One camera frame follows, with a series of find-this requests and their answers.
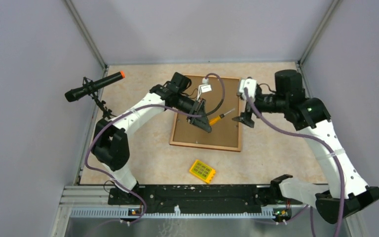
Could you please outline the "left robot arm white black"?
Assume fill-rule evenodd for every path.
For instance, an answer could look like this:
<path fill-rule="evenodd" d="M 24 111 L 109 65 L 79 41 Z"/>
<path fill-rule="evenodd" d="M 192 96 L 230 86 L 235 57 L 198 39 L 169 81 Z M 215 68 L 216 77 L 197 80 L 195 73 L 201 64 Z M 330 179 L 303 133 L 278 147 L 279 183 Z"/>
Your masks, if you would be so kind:
<path fill-rule="evenodd" d="M 119 196 L 126 204 L 138 199 L 138 184 L 128 161 L 129 137 L 156 115 L 172 108 L 187 115 L 190 124 L 210 133 L 212 128 L 205 112 L 205 100 L 192 100 L 184 95 L 191 80 L 176 72 L 165 85 L 155 85 L 134 107 L 123 114 L 97 122 L 92 154 L 103 164 L 121 189 Z"/>

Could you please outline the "red wooden picture frame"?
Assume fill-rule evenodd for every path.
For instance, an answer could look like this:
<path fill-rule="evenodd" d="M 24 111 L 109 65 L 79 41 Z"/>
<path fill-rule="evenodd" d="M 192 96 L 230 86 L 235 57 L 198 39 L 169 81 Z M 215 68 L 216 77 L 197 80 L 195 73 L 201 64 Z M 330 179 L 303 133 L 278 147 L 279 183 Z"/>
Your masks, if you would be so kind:
<path fill-rule="evenodd" d="M 190 124 L 187 116 L 175 114 L 170 145 L 203 148 L 222 151 L 241 151 L 242 127 L 232 118 L 244 109 L 242 101 L 236 96 L 240 78 L 224 77 L 225 99 L 221 107 L 208 119 L 213 119 L 228 111 L 223 119 L 212 125 L 210 133 Z"/>

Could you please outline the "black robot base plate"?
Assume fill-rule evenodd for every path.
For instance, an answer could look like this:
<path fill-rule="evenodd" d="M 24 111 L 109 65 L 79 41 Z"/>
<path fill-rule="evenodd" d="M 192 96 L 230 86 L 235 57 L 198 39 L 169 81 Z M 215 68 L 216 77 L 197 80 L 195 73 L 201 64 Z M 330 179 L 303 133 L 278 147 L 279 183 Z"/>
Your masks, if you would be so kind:
<path fill-rule="evenodd" d="M 109 205 L 136 205 L 146 213 L 172 212 L 178 206 L 182 213 L 260 213 L 262 207 L 287 200 L 277 197 L 268 185 L 140 185 L 135 195 L 111 188 Z"/>

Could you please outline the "yellow handled screwdriver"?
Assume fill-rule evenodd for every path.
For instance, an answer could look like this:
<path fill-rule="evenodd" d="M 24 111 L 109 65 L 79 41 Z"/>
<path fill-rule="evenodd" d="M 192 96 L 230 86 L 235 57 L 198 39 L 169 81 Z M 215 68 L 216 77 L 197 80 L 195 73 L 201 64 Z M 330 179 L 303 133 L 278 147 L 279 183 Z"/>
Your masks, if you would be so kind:
<path fill-rule="evenodd" d="M 209 120 L 209 125 L 210 126 L 213 126 L 214 124 L 216 124 L 218 121 L 222 120 L 226 115 L 228 115 L 229 113 L 233 112 L 235 110 L 235 108 L 232 108 L 231 110 L 223 113 L 223 114 L 220 114 L 212 119 Z"/>

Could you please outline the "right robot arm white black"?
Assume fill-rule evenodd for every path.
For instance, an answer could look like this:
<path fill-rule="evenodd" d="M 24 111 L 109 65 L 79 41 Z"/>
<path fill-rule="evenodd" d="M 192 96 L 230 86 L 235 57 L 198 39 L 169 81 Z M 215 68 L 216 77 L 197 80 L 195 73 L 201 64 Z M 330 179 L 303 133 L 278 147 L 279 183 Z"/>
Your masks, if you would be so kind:
<path fill-rule="evenodd" d="M 235 121 L 254 127 L 252 116 L 280 113 L 295 128 L 290 136 L 305 139 L 327 181 L 327 186 L 282 175 L 272 180 L 269 196 L 275 203 L 294 199 L 315 208 L 335 224 L 379 200 L 379 187 L 370 186 L 351 163 L 334 130 L 331 115 L 318 98 L 308 98 L 303 78 L 296 70 L 275 73 L 275 90 L 263 93 L 252 78 L 239 82 L 237 95 L 246 102 Z"/>

